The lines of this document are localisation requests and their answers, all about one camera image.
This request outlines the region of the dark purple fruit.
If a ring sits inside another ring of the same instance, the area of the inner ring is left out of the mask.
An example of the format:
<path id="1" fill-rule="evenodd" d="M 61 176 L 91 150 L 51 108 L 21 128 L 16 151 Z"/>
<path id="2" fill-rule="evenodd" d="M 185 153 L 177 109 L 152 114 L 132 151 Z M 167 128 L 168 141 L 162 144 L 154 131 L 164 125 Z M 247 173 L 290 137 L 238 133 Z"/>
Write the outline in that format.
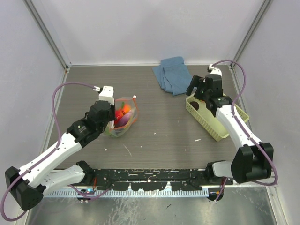
<path id="1" fill-rule="evenodd" d="M 192 101 L 192 102 L 190 102 L 190 104 L 191 104 L 191 106 L 196 110 L 196 111 L 198 111 L 199 110 L 199 103 L 198 102 L 196 102 L 196 101 Z"/>

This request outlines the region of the red apple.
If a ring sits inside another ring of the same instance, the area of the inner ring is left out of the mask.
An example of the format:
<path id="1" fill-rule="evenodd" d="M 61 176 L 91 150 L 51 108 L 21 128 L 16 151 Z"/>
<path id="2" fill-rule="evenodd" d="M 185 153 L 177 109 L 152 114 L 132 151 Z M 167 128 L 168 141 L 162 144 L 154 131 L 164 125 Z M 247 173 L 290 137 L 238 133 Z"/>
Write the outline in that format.
<path id="1" fill-rule="evenodd" d="M 116 110 L 115 111 L 115 121 L 114 121 L 114 123 L 117 124 L 122 117 L 123 117 L 122 110 Z"/>

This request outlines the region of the yellow banana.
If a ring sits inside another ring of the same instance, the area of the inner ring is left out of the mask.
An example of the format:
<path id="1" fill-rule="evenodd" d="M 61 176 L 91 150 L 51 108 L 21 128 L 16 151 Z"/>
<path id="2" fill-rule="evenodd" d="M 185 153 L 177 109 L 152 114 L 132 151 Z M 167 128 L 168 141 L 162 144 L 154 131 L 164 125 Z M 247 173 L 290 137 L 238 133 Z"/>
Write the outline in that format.
<path id="1" fill-rule="evenodd" d="M 129 129 L 131 127 L 131 123 L 127 123 L 124 126 L 115 126 L 114 130 L 124 130 L 124 129 Z"/>

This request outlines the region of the green leafy vegetable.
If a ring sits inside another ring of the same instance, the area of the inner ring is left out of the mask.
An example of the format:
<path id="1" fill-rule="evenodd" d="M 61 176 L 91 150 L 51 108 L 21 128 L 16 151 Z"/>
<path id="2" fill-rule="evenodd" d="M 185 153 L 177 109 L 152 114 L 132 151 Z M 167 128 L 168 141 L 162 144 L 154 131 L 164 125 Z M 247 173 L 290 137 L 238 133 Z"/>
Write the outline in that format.
<path id="1" fill-rule="evenodd" d="M 110 128 L 110 127 L 107 127 L 105 129 L 105 135 L 108 135 L 110 137 L 114 137 L 114 138 L 118 138 L 120 137 L 122 134 L 122 131 L 123 129 L 120 128 L 120 127 L 117 127 L 117 128 Z"/>

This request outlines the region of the clear zip bag orange zipper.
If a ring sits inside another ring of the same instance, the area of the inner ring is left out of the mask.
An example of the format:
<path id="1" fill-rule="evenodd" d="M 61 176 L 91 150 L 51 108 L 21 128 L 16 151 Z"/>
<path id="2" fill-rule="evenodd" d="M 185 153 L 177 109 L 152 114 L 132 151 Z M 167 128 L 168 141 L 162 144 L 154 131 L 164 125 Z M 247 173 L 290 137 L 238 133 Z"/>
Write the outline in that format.
<path id="1" fill-rule="evenodd" d="M 109 123 L 104 134 L 113 138 L 124 135 L 138 118 L 136 95 L 115 100 L 115 120 Z"/>

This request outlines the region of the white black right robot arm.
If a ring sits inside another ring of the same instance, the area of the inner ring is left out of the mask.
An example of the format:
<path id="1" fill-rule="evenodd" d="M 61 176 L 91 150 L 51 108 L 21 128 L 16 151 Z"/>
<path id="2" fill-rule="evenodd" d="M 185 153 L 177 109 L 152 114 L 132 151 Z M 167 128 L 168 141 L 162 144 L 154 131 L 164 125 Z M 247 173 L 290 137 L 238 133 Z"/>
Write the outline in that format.
<path id="1" fill-rule="evenodd" d="M 274 149 L 270 143 L 263 143 L 246 126 L 229 96 L 223 94 L 222 77 L 209 74 L 193 76 L 186 94 L 206 104 L 206 110 L 227 130 L 235 148 L 232 161 L 217 161 L 207 164 L 206 180 L 215 185 L 222 177 L 234 179 L 237 183 L 256 182 L 267 179 L 274 172 L 272 160 Z"/>

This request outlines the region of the dark brown food item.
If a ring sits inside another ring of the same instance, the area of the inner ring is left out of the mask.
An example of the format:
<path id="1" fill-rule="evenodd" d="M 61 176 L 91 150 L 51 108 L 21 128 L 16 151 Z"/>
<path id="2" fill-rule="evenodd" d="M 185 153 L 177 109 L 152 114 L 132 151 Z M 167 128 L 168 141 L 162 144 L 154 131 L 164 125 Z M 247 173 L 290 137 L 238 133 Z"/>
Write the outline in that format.
<path id="1" fill-rule="evenodd" d="M 120 121 L 116 124 L 116 126 L 124 126 L 126 125 L 133 117 L 133 112 L 129 112 L 127 114 L 125 114 L 121 119 Z"/>

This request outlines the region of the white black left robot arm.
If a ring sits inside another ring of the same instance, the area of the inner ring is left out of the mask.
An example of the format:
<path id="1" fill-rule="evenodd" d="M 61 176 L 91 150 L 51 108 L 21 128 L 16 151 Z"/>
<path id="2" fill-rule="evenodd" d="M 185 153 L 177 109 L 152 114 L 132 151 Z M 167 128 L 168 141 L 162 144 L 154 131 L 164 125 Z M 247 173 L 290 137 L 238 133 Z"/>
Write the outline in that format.
<path id="1" fill-rule="evenodd" d="M 109 122 L 114 120 L 115 101 L 96 101 L 84 118 L 74 122 L 43 154 L 19 169 L 13 166 L 8 168 L 5 171 L 6 185 L 21 209 L 32 209 L 45 195 L 61 187 L 77 183 L 90 185 L 95 172 L 85 161 L 79 161 L 57 174 L 50 172 L 69 156 L 97 139 Z"/>

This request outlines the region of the pale green plastic basket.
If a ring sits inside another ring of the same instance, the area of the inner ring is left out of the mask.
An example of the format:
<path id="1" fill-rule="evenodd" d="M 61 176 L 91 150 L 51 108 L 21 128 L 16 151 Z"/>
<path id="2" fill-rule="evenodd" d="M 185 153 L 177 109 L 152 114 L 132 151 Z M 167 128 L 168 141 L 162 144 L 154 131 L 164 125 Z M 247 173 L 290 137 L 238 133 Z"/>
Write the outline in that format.
<path id="1" fill-rule="evenodd" d="M 199 110 L 196 111 L 190 102 L 196 101 L 199 103 Z M 186 98 L 187 111 L 202 125 L 202 127 L 212 136 L 215 141 L 219 142 L 229 136 L 226 128 L 218 121 L 213 114 L 206 108 L 206 103 L 197 100 L 194 95 Z"/>

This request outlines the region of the orange peach fruit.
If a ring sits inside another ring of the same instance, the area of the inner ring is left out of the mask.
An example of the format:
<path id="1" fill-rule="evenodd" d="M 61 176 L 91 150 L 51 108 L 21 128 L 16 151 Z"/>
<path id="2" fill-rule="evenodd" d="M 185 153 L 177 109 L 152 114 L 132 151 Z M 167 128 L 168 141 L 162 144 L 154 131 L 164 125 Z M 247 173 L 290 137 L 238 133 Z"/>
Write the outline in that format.
<path id="1" fill-rule="evenodd" d="M 129 104 L 124 104 L 121 108 L 120 111 L 123 115 L 129 113 L 131 111 L 131 105 Z"/>

